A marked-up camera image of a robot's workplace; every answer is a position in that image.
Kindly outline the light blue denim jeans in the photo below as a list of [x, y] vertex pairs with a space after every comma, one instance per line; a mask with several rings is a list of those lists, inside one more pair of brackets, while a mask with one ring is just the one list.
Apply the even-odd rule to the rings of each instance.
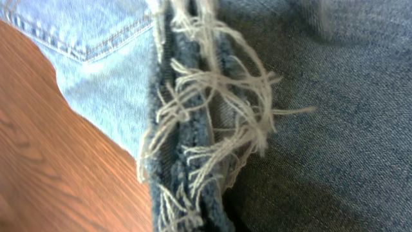
[[411, 2], [1, 1], [155, 231], [410, 231]]

